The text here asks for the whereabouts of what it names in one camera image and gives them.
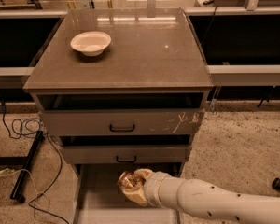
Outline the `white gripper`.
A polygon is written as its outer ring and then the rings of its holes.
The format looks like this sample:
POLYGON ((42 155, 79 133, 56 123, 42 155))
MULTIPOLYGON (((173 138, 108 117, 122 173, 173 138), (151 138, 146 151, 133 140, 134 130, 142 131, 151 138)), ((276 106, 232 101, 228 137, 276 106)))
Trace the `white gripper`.
POLYGON ((170 177, 170 175, 163 172, 154 173, 150 169, 137 169, 134 173, 146 180, 144 189, 123 189, 122 193, 126 196, 126 198, 140 206, 147 206, 147 204, 149 204, 153 207, 167 208, 167 205, 161 202, 159 190, 162 181, 165 178, 170 177))

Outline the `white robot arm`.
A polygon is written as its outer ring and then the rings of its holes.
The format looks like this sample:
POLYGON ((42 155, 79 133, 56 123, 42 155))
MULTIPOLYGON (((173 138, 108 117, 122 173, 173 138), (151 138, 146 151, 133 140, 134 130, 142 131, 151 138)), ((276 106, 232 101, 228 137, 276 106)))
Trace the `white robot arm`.
POLYGON ((138 169, 124 172, 118 186, 132 202, 170 208, 203 219, 239 224, 280 224, 280 198, 231 192, 200 179, 138 169))

